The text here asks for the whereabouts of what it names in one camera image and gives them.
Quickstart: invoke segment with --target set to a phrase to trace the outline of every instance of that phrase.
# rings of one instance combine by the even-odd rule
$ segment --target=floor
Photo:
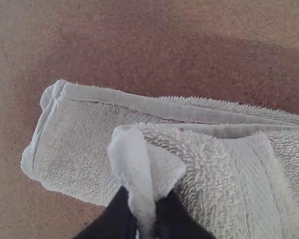
[[[104,209],[20,169],[61,78],[299,114],[299,0],[0,0],[0,239],[69,239]]]

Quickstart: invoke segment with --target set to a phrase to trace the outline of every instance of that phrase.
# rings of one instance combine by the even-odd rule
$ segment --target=white towel
[[[280,238],[277,235],[286,239],[299,238],[299,233],[295,234],[299,232],[299,116],[207,99],[135,96],[62,80],[45,90],[40,105],[43,112],[31,144],[23,153],[21,167],[25,174],[39,181],[46,189],[106,206],[120,186],[111,173],[107,158],[107,146],[114,128],[141,122],[160,124],[138,124],[136,127],[143,132],[147,142],[158,147],[161,145],[151,141],[149,132],[154,138],[168,136],[168,144],[175,140],[170,134],[177,132],[181,142],[191,145],[184,150],[196,153],[201,153],[204,147],[216,148],[211,152],[205,150],[209,153],[202,159],[210,167],[210,172],[221,169],[214,165],[216,161],[226,166],[229,173],[240,167],[236,169],[238,174],[232,182],[227,179],[219,181],[221,177],[217,179],[209,175],[207,181],[201,183],[201,178],[188,179],[191,164],[181,157],[187,172],[177,184],[177,191],[196,221],[218,238],[228,235],[234,238],[272,238],[270,236],[273,234],[270,233],[274,233],[274,238]],[[195,142],[189,145],[191,134],[196,135],[204,147]],[[199,169],[199,173],[193,171],[192,177],[205,177],[206,173],[203,172],[206,167],[199,166],[195,161],[197,158],[192,160],[194,169]],[[246,170],[250,170],[247,160],[259,170],[259,174],[253,174],[253,171],[247,173]],[[244,185],[235,188],[238,183]],[[202,190],[202,199],[195,194],[198,189]],[[206,197],[213,193],[220,196]],[[255,211],[257,207],[253,203],[265,199],[271,201],[260,207],[260,211]],[[235,204],[236,208],[233,206],[228,210],[224,208],[228,206],[226,203],[238,201],[244,205]],[[238,217],[231,214],[233,210],[239,213]],[[289,220],[292,217],[292,224],[273,220],[272,230],[262,237],[263,228],[270,225],[266,224],[270,220],[265,219],[268,212],[273,213],[275,219],[281,217]],[[239,223],[242,224],[235,230],[234,226]]]

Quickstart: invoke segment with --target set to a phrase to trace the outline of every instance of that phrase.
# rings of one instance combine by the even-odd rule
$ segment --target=brown carpet
[[[103,210],[20,170],[60,78],[299,114],[299,0],[1,0],[0,239],[69,239]]]

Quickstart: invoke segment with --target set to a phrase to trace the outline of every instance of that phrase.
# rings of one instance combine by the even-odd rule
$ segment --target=folded towel
[[[147,142],[179,150],[187,171],[176,188],[197,222],[217,238],[299,238],[299,116],[62,80],[40,105],[21,167],[47,190],[106,206],[120,186],[107,158],[114,128],[160,124],[134,127]]]
[[[141,124],[131,126],[130,131],[138,129],[152,147],[161,147],[185,163],[186,173],[182,177],[171,170],[168,178],[180,177],[175,185],[176,193],[196,222],[218,239],[299,239],[299,130],[216,139],[183,126]],[[130,131],[126,126],[116,128],[113,141],[120,138],[122,133],[118,132],[133,134]],[[114,167],[117,161],[121,165],[118,178],[121,179],[122,172],[129,167],[132,169],[123,178],[137,184],[140,179],[132,173],[136,164],[131,163],[131,159],[126,160],[124,155],[137,155],[140,147],[135,142],[140,144],[142,139],[140,136],[130,139],[134,147],[129,148],[122,147],[129,141],[127,137],[118,141],[115,147],[109,148]],[[112,152],[120,148],[124,148],[124,152],[120,150],[121,156],[114,157]],[[166,171],[168,166],[159,169]],[[146,170],[151,172],[153,181],[162,174],[145,164],[138,172]],[[168,179],[160,180],[153,191],[164,188],[168,182]],[[129,185],[126,188],[133,195],[145,195],[148,187],[142,185],[138,190],[130,190]],[[140,205],[133,202],[131,211]],[[155,210],[155,207],[142,208],[135,214],[137,220],[141,219],[140,223],[144,222],[143,215]]]

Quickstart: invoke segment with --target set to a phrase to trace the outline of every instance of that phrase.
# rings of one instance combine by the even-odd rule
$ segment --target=towel
[[[136,128],[185,164],[177,194],[217,238],[299,238],[299,116],[63,80],[40,105],[21,168],[47,190],[106,206],[120,187],[107,156],[112,132]]]

